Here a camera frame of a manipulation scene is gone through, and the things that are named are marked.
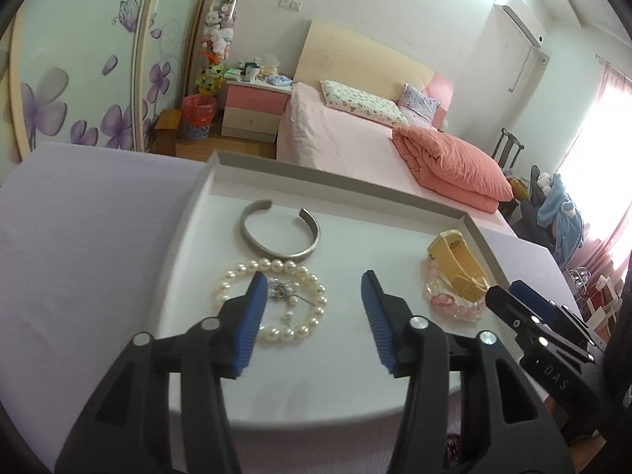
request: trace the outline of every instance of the folded blanket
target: folded blanket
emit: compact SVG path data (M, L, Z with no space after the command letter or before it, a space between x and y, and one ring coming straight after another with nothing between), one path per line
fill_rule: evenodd
M458 137L424 128L396 128L393 143L418 184L476 209L494 213L513 199L492 158Z
M415 150L415 146L409 141L404 141L401 137L393 137L393 144L395 148L397 148L397 152L401 155L401 158L408 164L408 168L415 177L415 180L417 180L417 183L422 187L426 187L431 191L435 191L435 193L447 196L450 199L455 199L456 201L465 203L475 209L483 210L484 212L494 213L498 210L498 201L495 199L466 189L461 189L456 185L441 180L441 178L431 171L422 156Z

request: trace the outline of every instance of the blue basket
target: blue basket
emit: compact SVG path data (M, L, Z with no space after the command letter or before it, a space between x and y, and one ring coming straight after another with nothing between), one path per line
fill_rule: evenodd
M195 126L187 121L184 122L182 127L182 137L189 139L190 141L199 141L209 136L211 125Z

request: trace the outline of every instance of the white tray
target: white tray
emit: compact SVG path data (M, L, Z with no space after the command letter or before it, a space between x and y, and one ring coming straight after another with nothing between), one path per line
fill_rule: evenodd
M223 152L214 153L200 174L164 264L148 323L156 337L186 332L213 314L222 272L255 258L239 235L238 219L249 202L262 198L273 207L252 215L248 226L255 237L275 237L264 241L273 250L292 253L309 244L307 226L298 218L301 207L318 220L321 242L305 265L326 286L329 303L312 337L289 345L257 344L241 378L222 381L233 424L313 425L402 408L408 379L393 379L381 365L360 297L361 275L368 269L386 293L403 297L413 313L445 331L474 336L491 330L514 357L521 355L511 329L491 311L476 324L457 322L431 310L424 294L426 248L439 232L455 228L490 282L508 286L466 213L358 180ZM243 294L249 280L245 276L231 295ZM281 312L281 305L268 304L262 322L277 325ZM297 305L296 319L303 313L307 304ZM459 388L457 373L450 388ZM179 383L171 383L169 400L179 412Z

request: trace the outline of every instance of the lavender table surface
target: lavender table surface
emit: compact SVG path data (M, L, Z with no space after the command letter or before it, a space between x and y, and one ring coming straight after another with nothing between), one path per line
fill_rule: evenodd
M94 387L141 331L202 166L43 143L0 188L0 401L49 469ZM576 310L548 251L497 232L483 235L509 280L522 278ZM238 429L235 445L244 473L377 474L386 471L400 419ZM457 422L451 413L450 428ZM173 458L184 470L180 448Z

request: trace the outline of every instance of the blue clothing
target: blue clothing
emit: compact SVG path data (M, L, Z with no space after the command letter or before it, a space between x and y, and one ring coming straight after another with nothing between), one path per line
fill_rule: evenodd
M575 209L573 218L568 217L563 210ZM584 242L584 221L573 200L566 194L566 187L562 183L562 177L553 174L551 192L547 196L540 209L536 222L539 226L547 228L555 219L555 251L553 258L560 269L564 269Z

